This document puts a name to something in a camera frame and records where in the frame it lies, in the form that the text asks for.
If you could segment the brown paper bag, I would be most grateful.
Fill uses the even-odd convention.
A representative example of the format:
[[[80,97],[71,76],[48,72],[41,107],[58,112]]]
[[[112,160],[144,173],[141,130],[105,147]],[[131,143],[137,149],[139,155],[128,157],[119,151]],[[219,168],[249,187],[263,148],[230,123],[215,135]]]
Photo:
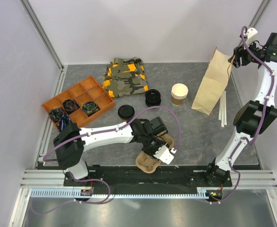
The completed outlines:
[[[200,83],[192,109],[210,115],[228,85],[232,57],[215,49]]]

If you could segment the stack of paper cups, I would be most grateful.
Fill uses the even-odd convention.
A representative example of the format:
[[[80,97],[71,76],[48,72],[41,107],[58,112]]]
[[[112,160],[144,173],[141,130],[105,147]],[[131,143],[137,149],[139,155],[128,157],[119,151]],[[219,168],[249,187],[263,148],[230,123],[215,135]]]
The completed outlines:
[[[183,103],[184,99],[188,95],[188,87],[182,83],[177,83],[172,86],[171,89],[171,100],[172,103],[176,106],[179,106]]]

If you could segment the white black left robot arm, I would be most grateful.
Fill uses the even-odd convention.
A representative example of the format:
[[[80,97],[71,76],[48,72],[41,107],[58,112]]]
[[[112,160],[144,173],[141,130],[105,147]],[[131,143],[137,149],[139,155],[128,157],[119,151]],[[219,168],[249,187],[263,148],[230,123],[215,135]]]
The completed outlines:
[[[59,167],[72,173],[76,183],[85,186],[91,175],[81,158],[83,152],[104,145],[135,142],[142,144],[143,153],[151,159],[170,164],[174,156],[170,152],[172,146],[163,137],[167,132],[160,117],[100,128],[79,128],[71,123],[54,139],[56,159]]]

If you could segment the cardboard cup carrier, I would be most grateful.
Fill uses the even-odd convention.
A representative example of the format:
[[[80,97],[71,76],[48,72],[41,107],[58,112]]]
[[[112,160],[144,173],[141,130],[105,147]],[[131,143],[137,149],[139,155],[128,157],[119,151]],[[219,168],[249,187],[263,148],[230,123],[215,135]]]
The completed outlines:
[[[158,134],[160,140],[166,142],[170,148],[174,146],[174,139],[168,135],[160,133]],[[135,160],[136,166],[147,174],[155,172],[156,168],[161,164],[161,160],[155,159],[145,152],[141,151]]]

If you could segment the black plastic cup lid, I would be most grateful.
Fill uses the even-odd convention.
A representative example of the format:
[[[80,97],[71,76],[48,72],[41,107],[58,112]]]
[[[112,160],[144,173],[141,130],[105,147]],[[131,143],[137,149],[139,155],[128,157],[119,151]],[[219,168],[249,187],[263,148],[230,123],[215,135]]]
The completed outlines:
[[[122,105],[119,107],[117,114],[120,118],[132,119],[135,115],[135,110],[131,105]]]

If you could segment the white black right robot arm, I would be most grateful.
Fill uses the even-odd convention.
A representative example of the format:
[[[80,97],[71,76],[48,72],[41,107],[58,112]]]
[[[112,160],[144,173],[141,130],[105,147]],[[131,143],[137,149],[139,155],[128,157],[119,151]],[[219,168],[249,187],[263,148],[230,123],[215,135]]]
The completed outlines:
[[[236,114],[234,133],[224,150],[210,163],[204,173],[204,182],[220,186],[230,180],[230,172],[239,154],[247,145],[253,145],[277,118],[275,91],[277,87],[277,33],[271,33],[264,45],[257,44],[257,30],[244,26],[241,29],[243,44],[233,50],[236,68],[250,63],[258,64],[258,84],[255,97]]]

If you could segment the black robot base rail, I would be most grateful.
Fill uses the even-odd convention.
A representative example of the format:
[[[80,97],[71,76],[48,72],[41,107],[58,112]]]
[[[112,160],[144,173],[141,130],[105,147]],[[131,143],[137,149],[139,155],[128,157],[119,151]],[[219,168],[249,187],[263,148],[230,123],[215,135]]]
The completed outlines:
[[[89,166],[89,179],[105,181],[109,186],[167,184],[197,187],[231,187],[230,171],[208,166],[159,166],[148,174],[135,166]]]

